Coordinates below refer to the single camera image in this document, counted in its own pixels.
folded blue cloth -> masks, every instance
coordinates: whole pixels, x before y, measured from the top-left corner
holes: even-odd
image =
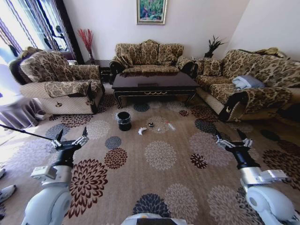
[[[264,83],[257,80],[256,78],[249,76],[249,75],[243,75],[243,76],[237,76],[232,80],[234,83],[236,89],[242,90],[246,88],[264,88]]]

black bucket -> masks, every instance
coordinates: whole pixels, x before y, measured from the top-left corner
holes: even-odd
[[[116,120],[121,131],[128,131],[131,129],[130,115],[128,112],[120,112],[116,115]]]

black plant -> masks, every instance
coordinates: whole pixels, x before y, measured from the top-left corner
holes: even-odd
[[[208,40],[209,42],[209,51],[205,54],[205,57],[212,57],[212,53],[214,50],[216,50],[220,45],[225,44],[222,42],[223,40],[218,40],[219,37],[215,38],[213,35],[213,40]]]

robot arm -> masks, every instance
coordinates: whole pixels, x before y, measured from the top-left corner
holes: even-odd
[[[246,199],[249,205],[258,212],[266,225],[281,225],[280,221],[300,225],[300,217],[291,200],[281,192],[263,186],[285,179],[287,175],[282,170],[261,171],[260,165],[248,153],[252,140],[240,130],[237,131],[241,142],[223,140],[220,133],[216,131],[217,144],[236,158],[237,168],[242,173],[240,182],[247,193]]]
[[[31,174],[31,177],[41,180],[44,189],[28,202],[22,225],[61,225],[70,208],[73,154],[89,139],[85,128],[77,140],[61,143],[62,132],[51,141],[59,151],[58,159],[51,166],[36,167]]]
[[[300,225],[300,217],[291,200],[271,187],[250,187],[246,199],[266,225],[281,225],[280,221]]]

potted plant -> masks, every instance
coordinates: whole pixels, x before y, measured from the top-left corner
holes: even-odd
[[[206,54],[204,55],[205,58],[211,58],[213,56],[213,51],[216,50],[220,45],[223,45],[225,43],[223,43],[223,40],[218,40],[219,37],[215,38],[215,36],[213,35],[213,41],[211,42],[211,40],[208,40],[209,42],[209,51],[206,52]]]
[[[92,41],[93,41],[93,32],[90,29],[83,30],[79,29],[78,34],[81,37],[86,50],[89,52],[90,64],[95,64],[95,60],[92,54]]]

